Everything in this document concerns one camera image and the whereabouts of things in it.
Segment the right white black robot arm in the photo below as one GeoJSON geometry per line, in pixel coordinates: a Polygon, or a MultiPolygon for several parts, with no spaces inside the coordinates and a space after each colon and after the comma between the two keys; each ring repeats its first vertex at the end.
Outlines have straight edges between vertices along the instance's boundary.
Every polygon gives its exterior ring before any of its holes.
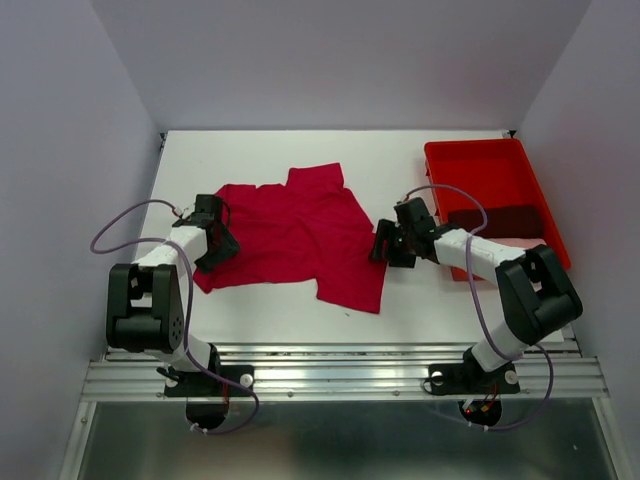
{"type": "Polygon", "coordinates": [[[379,220],[369,258],[412,268],[417,259],[464,270],[499,292],[503,319],[481,327],[483,339],[459,363],[430,366],[424,390],[435,396],[478,395],[491,388],[514,394],[520,387],[514,361],[583,313],[582,302],[554,250],[510,247],[455,224],[437,224],[421,198],[395,205],[394,220],[379,220]]]}

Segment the red t-shirt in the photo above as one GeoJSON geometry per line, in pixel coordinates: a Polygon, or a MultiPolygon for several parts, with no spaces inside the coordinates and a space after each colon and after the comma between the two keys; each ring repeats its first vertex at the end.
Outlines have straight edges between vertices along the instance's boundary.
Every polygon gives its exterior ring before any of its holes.
{"type": "Polygon", "coordinates": [[[386,267],[372,262],[374,225],[344,184],[338,163],[292,168],[283,184],[226,184],[239,252],[195,284],[216,289],[313,280],[317,299],[377,314],[386,267]]]}

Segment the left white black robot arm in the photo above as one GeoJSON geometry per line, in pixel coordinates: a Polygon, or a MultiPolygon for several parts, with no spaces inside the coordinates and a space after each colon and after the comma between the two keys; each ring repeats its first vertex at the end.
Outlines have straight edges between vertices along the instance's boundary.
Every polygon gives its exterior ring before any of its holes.
{"type": "Polygon", "coordinates": [[[165,238],[129,264],[109,272],[106,339],[111,348],[145,353],[163,363],[166,386],[185,392],[215,392],[222,383],[216,347],[188,332],[180,281],[193,300],[193,274],[211,273],[240,252],[230,232],[231,209],[221,197],[198,194],[189,213],[172,211],[177,220],[165,238]]]}

